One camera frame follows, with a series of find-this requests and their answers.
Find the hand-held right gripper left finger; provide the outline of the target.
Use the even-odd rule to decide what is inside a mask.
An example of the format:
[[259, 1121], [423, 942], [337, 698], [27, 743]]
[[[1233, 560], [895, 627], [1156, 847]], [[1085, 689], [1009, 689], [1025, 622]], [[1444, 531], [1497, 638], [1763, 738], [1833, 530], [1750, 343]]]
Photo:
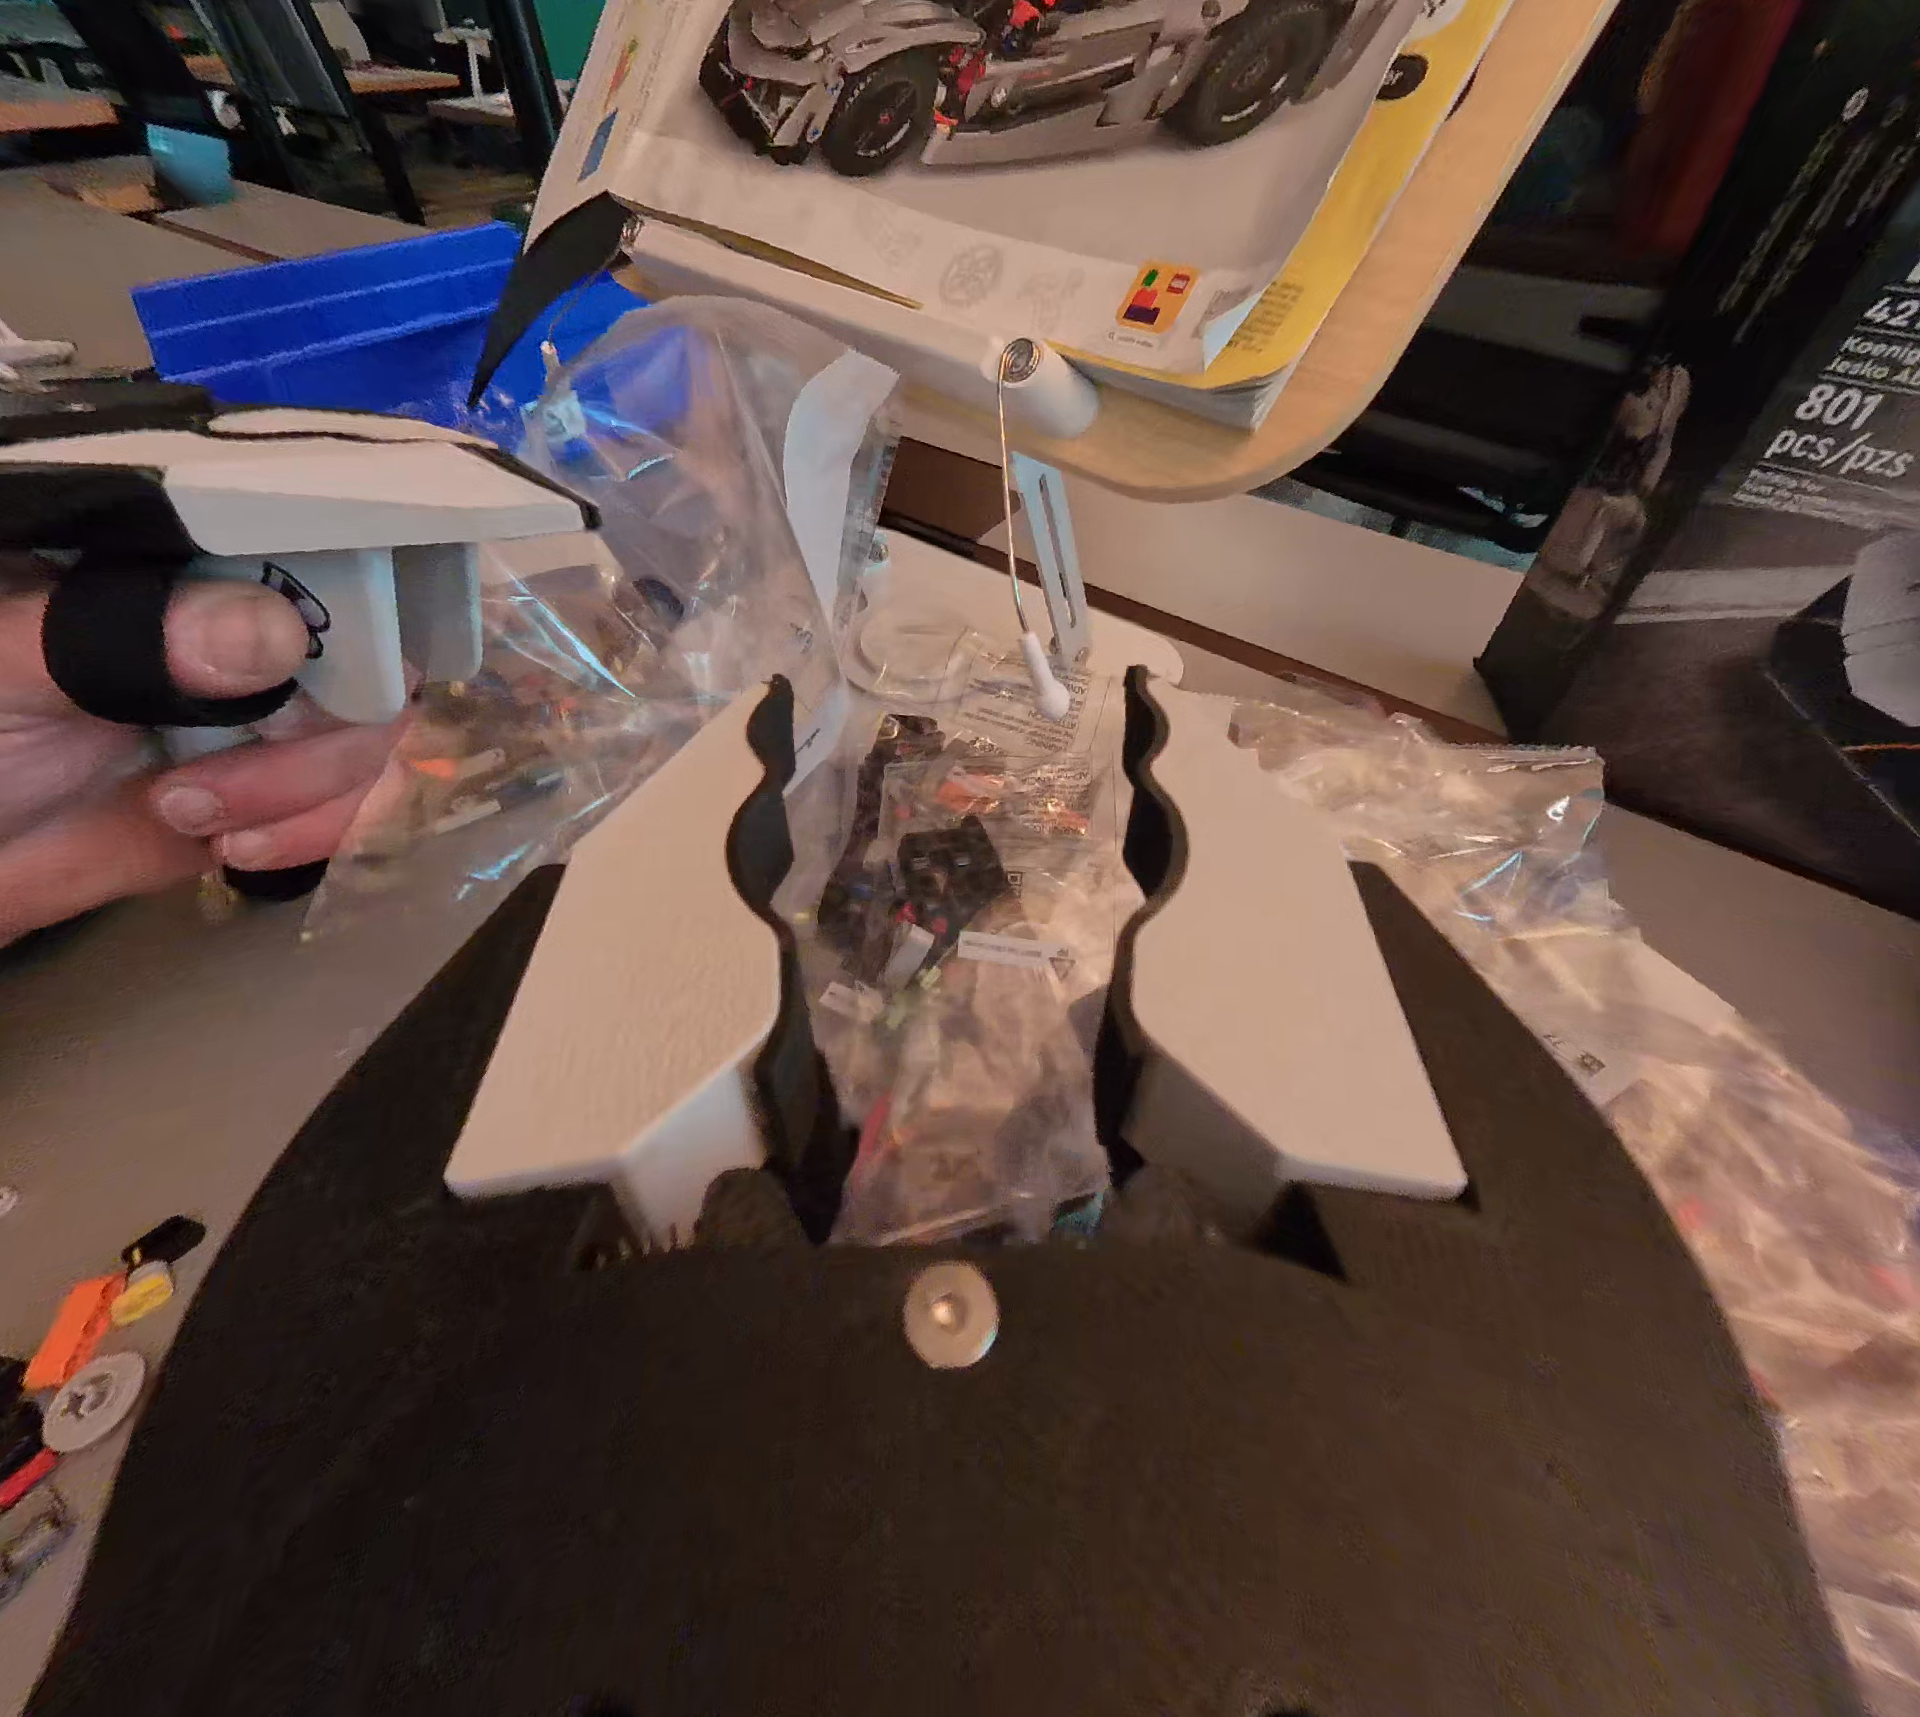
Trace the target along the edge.
[[774, 1176], [818, 1244], [843, 1117], [812, 1035], [792, 867], [795, 692], [734, 698], [571, 852], [444, 1163], [462, 1199], [606, 1188], [693, 1240], [727, 1172]]

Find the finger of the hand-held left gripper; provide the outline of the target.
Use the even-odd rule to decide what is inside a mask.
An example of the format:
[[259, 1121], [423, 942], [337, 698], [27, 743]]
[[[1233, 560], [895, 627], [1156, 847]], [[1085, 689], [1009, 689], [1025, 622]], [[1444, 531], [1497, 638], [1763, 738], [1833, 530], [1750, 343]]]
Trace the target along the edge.
[[221, 440], [333, 438], [349, 443], [444, 443], [502, 456], [483, 435], [429, 424], [408, 414], [330, 408], [57, 408], [6, 415], [2, 456], [27, 456], [41, 445], [73, 445], [123, 435], [204, 435]]
[[339, 722], [395, 722], [484, 648], [483, 550], [597, 530], [593, 504], [457, 440], [165, 438], [162, 483], [207, 557], [282, 569], [325, 613], [301, 677]]

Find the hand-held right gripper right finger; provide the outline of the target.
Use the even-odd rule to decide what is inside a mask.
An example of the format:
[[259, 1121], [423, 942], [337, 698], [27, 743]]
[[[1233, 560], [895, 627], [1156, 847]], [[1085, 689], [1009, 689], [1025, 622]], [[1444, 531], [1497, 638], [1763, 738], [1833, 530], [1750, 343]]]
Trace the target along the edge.
[[1467, 1165], [1332, 825], [1235, 743], [1229, 698], [1126, 678], [1122, 927], [1097, 1121], [1258, 1230], [1293, 1184], [1462, 1202]]

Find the small clear bag toy pieces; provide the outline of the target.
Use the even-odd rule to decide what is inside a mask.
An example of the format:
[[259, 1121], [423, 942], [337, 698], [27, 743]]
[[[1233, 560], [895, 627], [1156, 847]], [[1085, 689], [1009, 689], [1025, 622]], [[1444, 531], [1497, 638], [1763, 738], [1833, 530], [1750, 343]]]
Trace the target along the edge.
[[782, 451], [833, 354], [765, 305], [687, 297], [622, 317], [518, 414], [487, 395], [480, 431], [598, 531], [484, 550], [479, 673], [423, 689], [306, 943], [487, 912], [769, 677], [812, 730], [843, 672]]

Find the clear bag with printed warnings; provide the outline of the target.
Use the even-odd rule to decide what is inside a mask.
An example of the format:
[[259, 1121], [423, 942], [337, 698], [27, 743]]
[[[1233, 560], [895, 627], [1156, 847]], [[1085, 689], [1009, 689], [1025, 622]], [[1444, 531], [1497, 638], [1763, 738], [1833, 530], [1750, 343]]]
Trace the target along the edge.
[[1040, 1241], [1109, 1192], [1096, 1042], [1122, 920], [1123, 683], [1037, 706], [1019, 651], [962, 631], [938, 681], [879, 673], [795, 791], [780, 890], [844, 1172], [831, 1240]]

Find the large dark toy set box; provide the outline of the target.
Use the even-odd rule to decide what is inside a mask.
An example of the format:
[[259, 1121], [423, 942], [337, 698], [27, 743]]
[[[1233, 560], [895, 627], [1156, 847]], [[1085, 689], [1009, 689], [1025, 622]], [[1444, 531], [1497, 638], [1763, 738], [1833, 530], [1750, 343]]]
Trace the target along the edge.
[[1629, 809], [1916, 916], [1919, 0], [1628, 0], [1601, 90], [1660, 305], [1478, 673]]

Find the toy set instruction booklet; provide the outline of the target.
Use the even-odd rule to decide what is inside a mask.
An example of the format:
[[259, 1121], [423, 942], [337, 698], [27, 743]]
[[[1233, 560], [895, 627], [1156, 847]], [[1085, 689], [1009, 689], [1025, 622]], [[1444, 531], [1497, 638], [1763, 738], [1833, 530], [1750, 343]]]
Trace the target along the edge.
[[475, 385], [631, 220], [1109, 375], [1290, 372], [1513, 0], [607, 0]]

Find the person's left hand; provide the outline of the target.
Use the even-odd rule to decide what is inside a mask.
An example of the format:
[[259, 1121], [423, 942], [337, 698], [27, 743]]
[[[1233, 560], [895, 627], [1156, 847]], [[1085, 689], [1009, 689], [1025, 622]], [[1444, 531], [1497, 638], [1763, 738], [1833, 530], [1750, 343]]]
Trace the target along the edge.
[[227, 865], [330, 859], [393, 769], [403, 722], [345, 723], [298, 692], [256, 743], [163, 762], [79, 709], [45, 670], [44, 566], [6, 555], [2, 946]]

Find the blue plastic bin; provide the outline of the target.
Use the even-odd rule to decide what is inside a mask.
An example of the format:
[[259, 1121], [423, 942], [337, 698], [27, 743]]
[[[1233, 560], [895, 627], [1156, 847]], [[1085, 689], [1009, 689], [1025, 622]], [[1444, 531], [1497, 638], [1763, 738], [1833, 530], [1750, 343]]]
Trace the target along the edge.
[[520, 247], [522, 237], [511, 225], [490, 220], [467, 230], [156, 282], [135, 286], [130, 297], [144, 318], [162, 324], [306, 305], [473, 311], [492, 308]]
[[182, 324], [144, 318], [132, 308], [156, 372], [204, 385], [227, 407], [408, 414], [520, 451], [525, 411], [546, 380], [544, 346], [571, 362], [624, 314], [644, 309], [644, 300], [607, 272], [567, 292], [515, 343], [480, 407], [468, 408], [500, 295], [473, 311], [306, 305]]

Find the black and yellow toy pin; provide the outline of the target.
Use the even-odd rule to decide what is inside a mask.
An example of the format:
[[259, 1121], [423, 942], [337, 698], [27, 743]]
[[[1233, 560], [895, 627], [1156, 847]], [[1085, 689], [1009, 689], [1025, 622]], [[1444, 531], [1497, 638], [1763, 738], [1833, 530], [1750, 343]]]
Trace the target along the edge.
[[207, 1225], [175, 1214], [122, 1250], [122, 1281], [110, 1301], [110, 1326], [129, 1328], [165, 1307], [177, 1294], [177, 1264], [207, 1241]]

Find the wooden book stand white legs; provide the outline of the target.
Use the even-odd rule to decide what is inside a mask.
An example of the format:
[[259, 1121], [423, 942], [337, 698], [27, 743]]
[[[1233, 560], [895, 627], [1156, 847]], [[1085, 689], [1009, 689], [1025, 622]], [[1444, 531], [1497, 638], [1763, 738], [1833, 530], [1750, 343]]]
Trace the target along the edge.
[[1349, 431], [1404, 354], [1550, 111], [1573, 82], [1621, 0], [1511, 0], [1476, 68], [1444, 90], [1434, 132], [1407, 166], [1376, 227], [1349, 220], [1345, 190], [1391, 145], [1358, 142], [1335, 177], [1304, 247], [1278, 278], [1298, 290], [1287, 333], [1301, 352], [1279, 367], [1278, 407], [1239, 424], [1233, 391], [1087, 356], [1061, 336], [991, 305], [981, 324], [916, 305], [700, 220], [659, 217], [636, 200], [593, 195], [586, 220], [527, 234], [487, 324], [468, 400], [479, 405], [518, 343], [559, 321], [565, 297], [628, 262], [649, 300], [736, 295], [816, 324], [891, 367], [928, 440], [993, 435], [1005, 415], [1017, 458], [1148, 502], [1213, 502], [1290, 475]]

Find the orange toy connector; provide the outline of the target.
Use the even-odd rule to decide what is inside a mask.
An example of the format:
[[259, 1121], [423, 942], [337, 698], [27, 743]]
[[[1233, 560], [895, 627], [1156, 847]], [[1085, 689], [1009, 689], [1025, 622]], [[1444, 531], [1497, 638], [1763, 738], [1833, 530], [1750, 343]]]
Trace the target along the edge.
[[44, 1392], [62, 1387], [94, 1354], [111, 1326], [117, 1299], [129, 1287], [129, 1273], [104, 1273], [73, 1281], [32, 1354], [22, 1387]]

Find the grey round toy pulley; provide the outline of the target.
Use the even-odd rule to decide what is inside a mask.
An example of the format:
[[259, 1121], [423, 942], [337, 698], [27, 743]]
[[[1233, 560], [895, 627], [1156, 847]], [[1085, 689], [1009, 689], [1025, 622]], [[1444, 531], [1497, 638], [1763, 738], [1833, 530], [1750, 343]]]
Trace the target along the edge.
[[55, 1456], [75, 1456], [104, 1443], [130, 1422], [146, 1381], [149, 1361], [143, 1352], [94, 1354], [44, 1403], [44, 1447]]

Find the grey toy connector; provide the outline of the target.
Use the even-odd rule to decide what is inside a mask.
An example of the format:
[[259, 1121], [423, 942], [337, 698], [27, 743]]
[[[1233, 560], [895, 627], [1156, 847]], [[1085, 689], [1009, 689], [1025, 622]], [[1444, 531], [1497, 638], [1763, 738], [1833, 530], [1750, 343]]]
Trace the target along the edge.
[[2, 1592], [10, 1607], [75, 1536], [79, 1520], [59, 1489], [41, 1488], [2, 1514]]

